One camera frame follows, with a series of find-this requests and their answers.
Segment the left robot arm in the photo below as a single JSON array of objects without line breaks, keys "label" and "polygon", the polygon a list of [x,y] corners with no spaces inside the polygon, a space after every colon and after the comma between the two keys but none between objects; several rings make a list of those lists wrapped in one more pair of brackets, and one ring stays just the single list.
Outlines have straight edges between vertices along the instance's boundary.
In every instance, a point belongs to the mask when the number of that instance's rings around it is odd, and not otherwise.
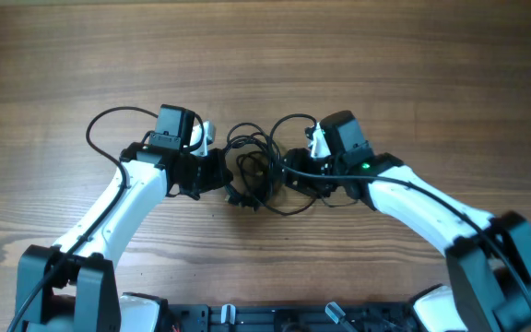
[{"label": "left robot arm", "polygon": [[109,160],[111,183],[86,215],[49,247],[20,257],[11,331],[178,331],[167,300],[117,291],[114,270],[147,215],[178,187],[193,200],[232,180],[216,127],[163,104],[156,126]]}]

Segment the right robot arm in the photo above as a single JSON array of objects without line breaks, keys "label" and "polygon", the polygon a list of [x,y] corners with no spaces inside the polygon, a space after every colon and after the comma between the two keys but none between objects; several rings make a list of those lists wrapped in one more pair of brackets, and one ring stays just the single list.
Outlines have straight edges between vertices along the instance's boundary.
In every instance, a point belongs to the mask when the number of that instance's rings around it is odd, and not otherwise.
[{"label": "right robot arm", "polygon": [[297,190],[346,194],[408,226],[446,260],[449,284],[412,304],[424,331],[519,331],[531,326],[531,224],[516,212],[495,216],[418,177],[399,158],[377,154],[350,111],[306,128],[307,148],[274,163]]}]

